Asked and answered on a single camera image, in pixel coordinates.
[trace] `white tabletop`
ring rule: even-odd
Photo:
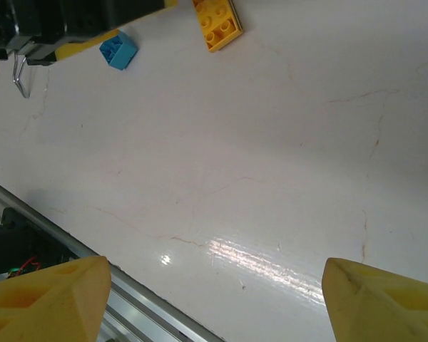
[[[193,6],[37,68],[0,67],[0,184],[227,341],[328,341],[328,257],[428,281],[428,0]]]

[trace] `metal hook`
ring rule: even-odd
[[[17,54],[14,53],[13,83],[19,89],[23,97],[29,98],[30,91],[25,89],[24,85],[21,82],[21,75],[22,75],[22,71],[24,70],[24,65],[26,64],[26,62],[27,62],[27,57],[24,56],[21,63],[19,64],[19,58]]]

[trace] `blue lego brick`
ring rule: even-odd
[[[138,47],[124,32],[119,31],[117,36],[101,44],[100,52],[109,66],[123,70],[138,52]]]

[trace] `red wire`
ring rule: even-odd
[[[26,268],[26,266],[28,266],[35,259],[36,259],[36,256],[33,256],[29,260],[24,262],[24,265],[22,265],[21,268],[16,272],[15,276],[18,276],[19,274],[21,274],[21,272]]]

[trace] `white table surface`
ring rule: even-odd
[[[227,341],[331,341],[344,257],[428,281],[428,0],[189,1],[98,49],[0,67],[0,184]]]

